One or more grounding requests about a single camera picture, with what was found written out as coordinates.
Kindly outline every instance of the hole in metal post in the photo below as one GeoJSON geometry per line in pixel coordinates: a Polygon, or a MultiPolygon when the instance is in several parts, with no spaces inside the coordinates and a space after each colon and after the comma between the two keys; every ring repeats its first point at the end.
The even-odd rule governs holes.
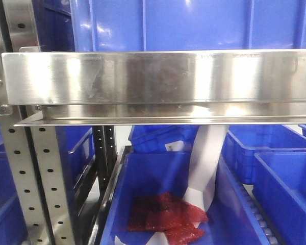
{"type": "Polygon", "coordinates": [[[17,26],[20,29],[24,29],[26,27],[24,23],[19,23],[17,26]]]}

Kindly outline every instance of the white label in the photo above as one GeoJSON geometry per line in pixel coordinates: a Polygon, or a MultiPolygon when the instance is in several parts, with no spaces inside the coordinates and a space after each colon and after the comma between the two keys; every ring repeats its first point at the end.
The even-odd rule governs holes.
{"type": "Polygon", "coordinates": [[[168,152],[180,152],[185,148],[185,144],[182,140],[178,140],[172,143],[165,144],[165,148],[168,152]]]}

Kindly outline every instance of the red item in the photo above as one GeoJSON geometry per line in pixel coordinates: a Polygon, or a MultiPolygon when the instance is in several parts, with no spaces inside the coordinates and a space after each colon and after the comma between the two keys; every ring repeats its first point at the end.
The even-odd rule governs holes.
{"type": "Polygon", "coordinates": [[[179,228],[165,231],[165,235],[170,245],[185,245],[204,236],[202,229],[195,228],[189,220],[184,220],[179,228]]]}
{"type": "Polygon", "coordinates": [[[209,220],[204,210],[185,201],[183,201],[182,211],[191,222],[206,222],[209,220]]]}
{"type": "Polygon", "coordinates": [[[193,222],[206,222],[208,217],[200,208],[165,192],[134,201],[129,231],[164,231],[170,245],[183,245],[204,235],[193,222]]]}
{"type": "Polygon", "coordinates": [[[180,203],[163,202],[159,208],[148,212],[146,231],[165,231],[182,225],[182,208],[180,203]]]}

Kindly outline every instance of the stainless steel shelf rail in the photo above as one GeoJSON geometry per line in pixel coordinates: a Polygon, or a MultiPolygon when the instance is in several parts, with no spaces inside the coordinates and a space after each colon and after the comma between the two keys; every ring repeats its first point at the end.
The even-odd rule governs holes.
{"type": "Polygon", "coordinates": [[[306,123],[306,50],[5,53],[34,125],[306,123]]]}

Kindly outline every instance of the perforated metal upright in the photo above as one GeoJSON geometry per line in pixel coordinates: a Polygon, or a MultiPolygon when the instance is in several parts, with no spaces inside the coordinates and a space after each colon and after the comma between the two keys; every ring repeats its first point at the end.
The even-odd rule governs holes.
{"type": "MultiPolygon", "coordinates": [[[[11,52],[12,45],[6,23],[4,6],[0,1],[0,52],[11,52]]],[[[52,229],[44,197],[42,181],[29,128],[14,126],[26,118],[23,106],[7,106],[0,54],[0,129],[10,168],[15,181],[19,201],[32,244],[53,245],[52,229]]]]}

